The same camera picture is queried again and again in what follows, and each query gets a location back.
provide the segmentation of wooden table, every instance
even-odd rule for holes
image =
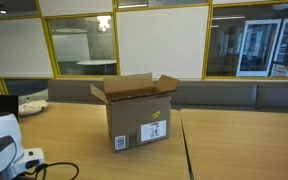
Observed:
[[[77,179],[189,179],[180,113],[175,110],[170,138],[120,152],[111,147],[104,105],[49,103],[44,112],[20,118],[20,128],[24,148],[42,148],[46,163],[76,163]],[[47,179],[74,174],[73,167],[55,166],[48,168]]]
[[[195,179],[288,179],[288,113],[180,113]]]

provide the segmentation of black monitor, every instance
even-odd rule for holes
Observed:
[[[0,95],[0,112],[13,113],[18,120],[18,96]]]

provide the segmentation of gray sofa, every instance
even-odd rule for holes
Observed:
[[[49,101],[103,104],[90,84],[103,89],[102,81],[49,80]],[[288,82],[182,81],[171,103],[173,109],[288,112]]]

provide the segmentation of open cardboard box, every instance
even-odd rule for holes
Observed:
[[[104,92],[91,93],[106,104],[108,129],[115,151],[169,137],[171,97],[179,80],[152,74],[104,77]]]

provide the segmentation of black cable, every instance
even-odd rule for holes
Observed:
[[[71,163],[71,162],[57,162],[57,163],[51,163],[51,164],[46,164],[46,163],[43,163],[43,164],[40,164],[38,166],[35,167],[35,170],[30,173],[30,172],[25,172],[26,175],[34,175],[35,174],[35,179],[38,178],[38,174],[43,171],[43,177],[42,177],[42,180],[45,180],[46,179],[46,175],[47,175],[47,168],[50,167],[50,166],[58,166],[58,165],[71,165],[73,167],[75,167],[76,169],[76,174],[75,176],[71,179],[71,180],[74,180],[78,174],[79,174],[79,168],[76,164],[74,163]]]

